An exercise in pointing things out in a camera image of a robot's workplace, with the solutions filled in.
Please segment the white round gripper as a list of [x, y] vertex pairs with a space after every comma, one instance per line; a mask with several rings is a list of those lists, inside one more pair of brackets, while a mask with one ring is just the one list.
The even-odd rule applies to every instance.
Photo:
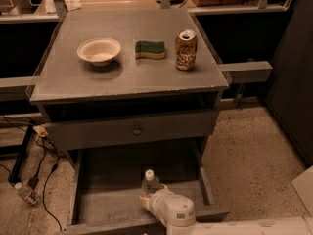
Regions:
[[196, 222], [194, 202], [167, 189], [160, 183], [159, 190], [150, 196], [141, 196], [142, 206], [148, 210], [165, 227], [187, 227]]

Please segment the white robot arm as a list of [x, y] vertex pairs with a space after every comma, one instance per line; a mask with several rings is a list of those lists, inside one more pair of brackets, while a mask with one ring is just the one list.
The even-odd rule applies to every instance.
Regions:
[[165, 185], [142, 189], [143, 207], [163, 224], [166, 235], [313, 235], [312, 217], [197, 222], [195, 204], [188, 197]]

